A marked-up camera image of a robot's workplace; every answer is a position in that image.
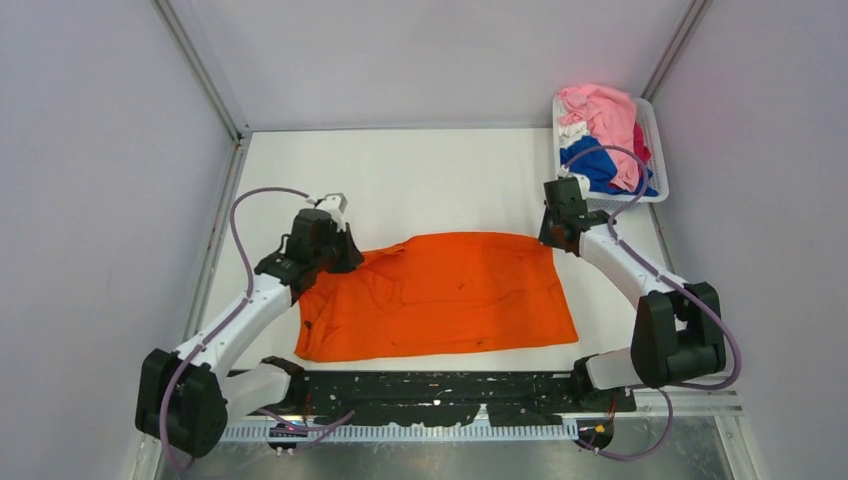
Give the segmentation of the orange t shirt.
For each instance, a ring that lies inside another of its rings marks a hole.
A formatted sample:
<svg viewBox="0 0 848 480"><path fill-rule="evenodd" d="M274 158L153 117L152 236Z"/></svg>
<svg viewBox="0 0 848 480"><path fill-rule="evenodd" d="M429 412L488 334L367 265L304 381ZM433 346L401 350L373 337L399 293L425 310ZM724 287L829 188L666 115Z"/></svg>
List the orange t shirt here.
<svg viewBox="0 0 848 480"><path fill-rule="evenodd" d="M295 354L330 363L573 344L551 248L498 232L412 237L322 273L299 300Z"/></svg>

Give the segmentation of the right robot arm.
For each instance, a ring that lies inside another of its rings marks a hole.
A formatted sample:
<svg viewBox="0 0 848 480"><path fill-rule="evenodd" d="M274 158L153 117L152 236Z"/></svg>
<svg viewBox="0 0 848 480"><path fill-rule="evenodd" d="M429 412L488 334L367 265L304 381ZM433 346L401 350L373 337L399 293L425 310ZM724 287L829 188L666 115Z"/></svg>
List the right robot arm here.
<svg viewBox="0 0 848 480"><path fill-rule="evenodd" d="M642 257L610 214L589 209L576 178L548 181L543 189L540 243L594 266L636 312L628 347L575 361L570 392L577 406L596 410L611 390L678 386L726 367L719 297L710 284L687 283Z"/></svg>

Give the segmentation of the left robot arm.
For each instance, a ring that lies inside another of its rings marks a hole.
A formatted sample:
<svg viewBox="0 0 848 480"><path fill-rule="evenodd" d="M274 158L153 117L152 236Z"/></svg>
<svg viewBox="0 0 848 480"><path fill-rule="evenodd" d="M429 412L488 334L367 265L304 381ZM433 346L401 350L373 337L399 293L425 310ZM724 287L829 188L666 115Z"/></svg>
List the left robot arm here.
<svg viewBox="0 0 848 480"><path fill-rule="evenodd" d="M273 405L293 414L305 405L305 385L274 361L230 372L320 274L349 273L362 263L343 212L339 195L300 210L283 250L259 261L229 312L175 350L155 349L144 359L135 412L139 431L200 458L230 424L258 409Z"/></svg>

